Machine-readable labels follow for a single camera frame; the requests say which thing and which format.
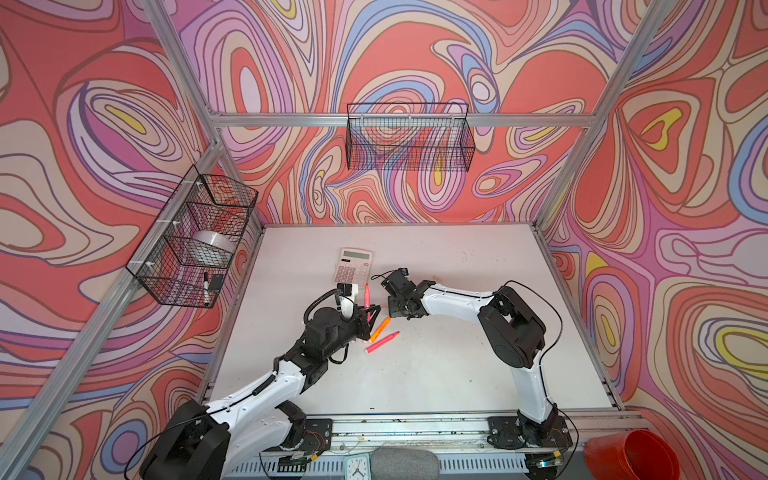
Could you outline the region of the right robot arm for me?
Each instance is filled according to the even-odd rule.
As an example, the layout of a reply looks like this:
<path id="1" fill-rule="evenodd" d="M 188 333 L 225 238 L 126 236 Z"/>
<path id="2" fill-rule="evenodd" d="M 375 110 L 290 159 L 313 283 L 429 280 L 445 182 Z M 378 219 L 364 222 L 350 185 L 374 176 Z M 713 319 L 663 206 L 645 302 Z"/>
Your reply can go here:
<path id="1" fill-rule="evenodd" d="M 471 292 L 431 280 L 416 284 L 405 269 L 388 272 L 382 280 L 393 318 L 446 316 L 479 324 L 493 353 L 511 368 L 520 398 L 521 426 L 544 436 L 551 431 L 559 413 L 547 393 L 541 366 L 547 352 L 547 328 L 515 290 L 521 285 L 509 280 L 492 292 Z"/>

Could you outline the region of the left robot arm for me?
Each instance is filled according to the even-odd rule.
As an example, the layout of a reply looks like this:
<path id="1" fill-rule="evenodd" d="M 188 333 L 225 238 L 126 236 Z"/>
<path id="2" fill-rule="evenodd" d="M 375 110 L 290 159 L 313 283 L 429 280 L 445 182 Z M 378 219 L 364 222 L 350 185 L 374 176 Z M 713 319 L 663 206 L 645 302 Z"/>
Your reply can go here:
<path id="1" fill-rule="evenodd" d="M 334 354 L 368 340 L 378 305 L 348 314 L 310 305 L 304 330 L 272 369 L 240 390 L 203 405 L 191 400 L 145 444 L 143 479 L 219 479 L 251 457 L 275 450 L 309 462 L 330 446 L 329 420 L 313 422 L 294 400 L 334 364 Z"/>

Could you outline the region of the orange marker right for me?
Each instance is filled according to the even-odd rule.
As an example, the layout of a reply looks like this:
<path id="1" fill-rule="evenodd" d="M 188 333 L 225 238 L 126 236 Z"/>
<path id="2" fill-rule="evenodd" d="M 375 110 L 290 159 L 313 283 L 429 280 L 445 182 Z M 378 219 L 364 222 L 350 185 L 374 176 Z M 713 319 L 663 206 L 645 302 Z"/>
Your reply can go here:
<path id="1" fill-rule="evenodd" d="M 387 328 L 387 326 L 390 324 L 390 322 L 391 322 L 391 318 L 390 318 L 390 317 L 387 317 L 387 318 L 386 318 L 386 319 L 385 319 L 385 320 L 384 320 L 384 321 L 383 321 L 383 322 L 382 322 L 382 323 L 381 323 L 381 324 L 380 324 L 380 325 L 377 327 L 377 329 L 376 329 L 376 330 L 373 332 L 373 334 L 371 335 L 371 337 L 370 337 L 370 339 L 369 339 L 369 342 L 370 342 L 370 343 L 374 343 L 374 342 L 376 342 L 376 341 L 378 340 L 378 338 L 379 338 L 379 337 L 382 335 L 382 333 L 384 332 L 384 330 Z"/>

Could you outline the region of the pink calculator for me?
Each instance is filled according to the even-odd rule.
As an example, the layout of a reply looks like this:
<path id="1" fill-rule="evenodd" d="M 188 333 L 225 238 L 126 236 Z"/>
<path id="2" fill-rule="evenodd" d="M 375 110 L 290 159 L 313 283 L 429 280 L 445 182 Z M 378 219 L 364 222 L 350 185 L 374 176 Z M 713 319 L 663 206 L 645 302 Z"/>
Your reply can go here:
<path id="1" fill-rule="evenodd" d="M 356 284 L 363 287 L 367 282 L 373 254 L 357 248 L 342 248 L 336 264 L 333 282 Z"/>

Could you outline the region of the small white clock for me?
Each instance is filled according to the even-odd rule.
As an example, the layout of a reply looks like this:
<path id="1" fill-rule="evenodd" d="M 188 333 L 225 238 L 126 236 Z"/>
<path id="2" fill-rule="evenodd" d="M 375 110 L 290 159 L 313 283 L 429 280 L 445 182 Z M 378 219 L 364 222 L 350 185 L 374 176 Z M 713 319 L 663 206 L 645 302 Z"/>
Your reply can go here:
<path id="1" fill-rule="evenodd" d="M 349 455 L 344 460 L 345 480 L 371 480 L 370 455 L 367 453 Z"/>

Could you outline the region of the silver tape roll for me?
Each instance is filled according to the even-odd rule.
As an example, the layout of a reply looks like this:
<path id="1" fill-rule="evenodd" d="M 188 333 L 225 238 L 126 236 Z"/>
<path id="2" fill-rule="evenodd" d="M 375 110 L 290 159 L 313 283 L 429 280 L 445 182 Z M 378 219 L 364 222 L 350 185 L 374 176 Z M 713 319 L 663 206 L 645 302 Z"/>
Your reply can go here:
<path id="1" fill-rule="evenodd" d="M 215 247 L 228 253 L 233 253 L 236 249 L 234 242 L 228 236 L 215 231 L 200 230 L 194 233 L 192 238 L 205 245 Z"/>

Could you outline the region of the red bucket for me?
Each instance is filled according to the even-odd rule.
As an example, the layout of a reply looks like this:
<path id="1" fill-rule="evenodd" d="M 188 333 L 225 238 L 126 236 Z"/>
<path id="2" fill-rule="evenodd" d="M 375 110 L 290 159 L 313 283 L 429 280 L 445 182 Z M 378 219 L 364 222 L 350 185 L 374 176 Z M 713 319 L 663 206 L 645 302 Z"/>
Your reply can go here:
<path id="1" fill-rule="evenodd" d="M 595 479 L 677 480 L 681 467 L 676 453 L 660 436 L 632 430 L 589 440 L 584 448 Z"/>

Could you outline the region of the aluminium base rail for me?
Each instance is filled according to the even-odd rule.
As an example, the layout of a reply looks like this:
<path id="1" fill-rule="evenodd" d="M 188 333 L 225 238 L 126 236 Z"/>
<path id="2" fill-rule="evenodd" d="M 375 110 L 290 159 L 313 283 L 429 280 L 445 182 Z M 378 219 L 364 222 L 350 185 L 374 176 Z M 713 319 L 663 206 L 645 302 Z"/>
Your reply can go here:
<path id="1" fill-rule="evenodd" d="M 648 430 L 650 423 L 627 410 L 571 410 L 564 414 L 560 432 L 543 446 L 517 450 L 497 449 L 488 441 L 489 419 L 496 412 L 432 414 L 334 415 L 330 449 L 305 471 L 280 472 L 276 452 L 254 455 L 226 474 L 227 479 L 343 479 L 350 455 L 370 453 L 379 447 L 428 450 L 438 457 L 442 478 L 503 478 L 523 476 L 526 461 L 560 451 L 555 462 L 566 468 L 567 479 L 579 474 L 587 441 L 631 430 Z"/>

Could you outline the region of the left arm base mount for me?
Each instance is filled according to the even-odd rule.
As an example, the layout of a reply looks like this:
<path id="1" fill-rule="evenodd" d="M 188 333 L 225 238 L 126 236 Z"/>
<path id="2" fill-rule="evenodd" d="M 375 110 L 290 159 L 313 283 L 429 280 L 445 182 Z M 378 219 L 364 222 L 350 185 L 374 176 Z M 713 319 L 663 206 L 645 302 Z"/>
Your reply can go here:
<path id="1" fill-rule="evenodd" d="M 267 452 L 308 452 L 322 453 L 331 446 L 333 420 L 331 418 L 309 418 L 291 423 L 286 439 Z"/>

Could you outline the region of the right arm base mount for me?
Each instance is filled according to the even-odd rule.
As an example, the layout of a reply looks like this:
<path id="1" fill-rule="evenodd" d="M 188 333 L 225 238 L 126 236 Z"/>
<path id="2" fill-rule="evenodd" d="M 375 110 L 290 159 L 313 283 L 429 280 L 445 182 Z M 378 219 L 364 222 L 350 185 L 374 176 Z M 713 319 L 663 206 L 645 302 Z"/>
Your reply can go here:
<path id="1" fill-rule="evenodd" d="M 562 415 L 554 419 L 551 428 L 547 431 L 537 424 L 520 420 L 517 416 L 491 416 L 487 421 L 489 429 L 487 442 L 496 449 L 532 448 L 564 451 L 573 446 L 570 430 Z"/>

